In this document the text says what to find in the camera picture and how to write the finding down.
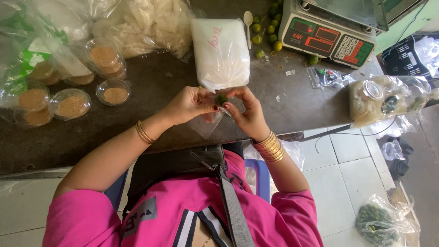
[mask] woman's right hand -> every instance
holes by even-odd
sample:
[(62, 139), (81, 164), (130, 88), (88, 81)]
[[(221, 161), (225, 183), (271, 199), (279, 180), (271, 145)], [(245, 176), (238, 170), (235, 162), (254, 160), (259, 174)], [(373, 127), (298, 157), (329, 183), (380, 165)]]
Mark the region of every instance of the woman's right hand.
[(262, 142), (270, 135), (271, 130), (265, 122), (261, 103), (248, 87), (231, 87), (220, 90), (218, 93), (228, 98), (236, 96), (244, 103), (245, 112), (243, 113), (240, 113), (239, 109), (230, 102), (225, 102), (222, 105), (233, 117), (242, 132), (246, 133), (256, 142)]

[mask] white spoon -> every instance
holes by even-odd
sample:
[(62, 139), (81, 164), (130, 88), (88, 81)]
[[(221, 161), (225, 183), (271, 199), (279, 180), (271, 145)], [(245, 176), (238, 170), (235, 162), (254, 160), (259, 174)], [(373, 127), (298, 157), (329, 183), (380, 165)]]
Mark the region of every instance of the white spoon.
[(250, 11), (244, 13), (244, 23), (247, 25), (247, 45), (250, 50), (252, 48), (250, 44), (250, 25), (253, 23), (253, 15)]

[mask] necklace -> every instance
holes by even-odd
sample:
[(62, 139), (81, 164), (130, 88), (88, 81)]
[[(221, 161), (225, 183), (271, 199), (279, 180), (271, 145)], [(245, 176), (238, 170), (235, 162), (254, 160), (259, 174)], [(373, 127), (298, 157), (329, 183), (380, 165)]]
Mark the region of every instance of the necklace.
[(203, 247), (206, 246), (207, 242), (209, 242), (209, 240), (212, 238), (212, 236), (210, 236), (210, 238), (206, 241), (206, 243), (203, 244)]

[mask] digital scale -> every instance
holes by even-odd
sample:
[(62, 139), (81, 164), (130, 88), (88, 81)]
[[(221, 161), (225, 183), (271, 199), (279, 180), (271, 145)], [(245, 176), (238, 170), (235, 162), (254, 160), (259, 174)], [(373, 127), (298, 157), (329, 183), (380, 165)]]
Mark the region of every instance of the digital scale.
[(290, 47), (359, 69), (389, 25), (382, 0), (284, 0), (279, 40)]

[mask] gray strap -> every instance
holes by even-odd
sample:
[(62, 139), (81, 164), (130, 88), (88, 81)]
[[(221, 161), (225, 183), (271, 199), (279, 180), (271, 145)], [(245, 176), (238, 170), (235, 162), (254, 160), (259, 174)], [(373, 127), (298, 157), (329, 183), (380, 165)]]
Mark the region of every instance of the gray strap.
[(222, 169), (219, 170), (218, 181), (234, 247), (254, 247), (255, 243), (248, 229), (235, 189)]

